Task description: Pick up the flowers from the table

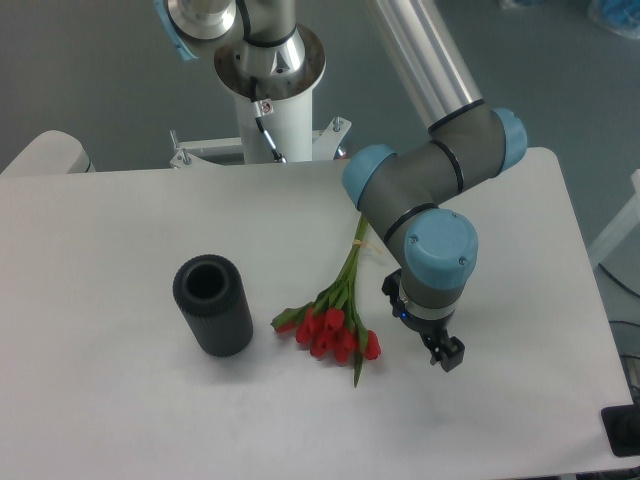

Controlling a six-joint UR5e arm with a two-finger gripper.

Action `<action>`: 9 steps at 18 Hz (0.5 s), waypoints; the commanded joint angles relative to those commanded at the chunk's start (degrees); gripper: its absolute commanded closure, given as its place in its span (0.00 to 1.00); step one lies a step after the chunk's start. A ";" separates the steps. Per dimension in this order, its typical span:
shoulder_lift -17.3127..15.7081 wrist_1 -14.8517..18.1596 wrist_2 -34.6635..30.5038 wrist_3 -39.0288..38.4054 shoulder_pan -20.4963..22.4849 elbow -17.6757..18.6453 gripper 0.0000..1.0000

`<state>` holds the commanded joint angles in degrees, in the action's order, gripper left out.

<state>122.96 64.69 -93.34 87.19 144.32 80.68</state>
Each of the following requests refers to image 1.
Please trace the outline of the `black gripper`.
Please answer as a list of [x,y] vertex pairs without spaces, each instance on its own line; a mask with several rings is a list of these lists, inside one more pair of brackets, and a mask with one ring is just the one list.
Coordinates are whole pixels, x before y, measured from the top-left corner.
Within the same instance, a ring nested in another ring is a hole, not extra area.
[[383,281],[382,292],[388,297],[394,317],[421,336],[430,351],[430,364],[440,364],[445,372],[458,367],[464,358],[465,345],[448,334],[449,322],[457,308],[457,300],[442,308],[426,308],[413,302],[401,283],[402,270],[389,274]]

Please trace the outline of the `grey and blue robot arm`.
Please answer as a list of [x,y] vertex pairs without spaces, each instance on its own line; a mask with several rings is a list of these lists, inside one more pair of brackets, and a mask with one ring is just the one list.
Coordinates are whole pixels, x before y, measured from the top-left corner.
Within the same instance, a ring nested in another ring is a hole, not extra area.
[[[343,186],[360,212],[358,232],[376,232],[399,269],[383,282],[393,314],[417,332],[444,370],[463,343],[448,334],[477,259],[474,227],[444,208],[449,199],[516,165],[526,130],[506,109],[486,106],[431,1],[365,5],[429,133],[404,155],[384,145],[356,153]],[[235,101],[236,139],[174,146],[176,164],[239,150],[248,164],[332,159],[347,123],[312,130],[312,93],[326,67],[319,38],[292,1],[158,1],[155,10],[183,60],[210,43],[220,82]]]

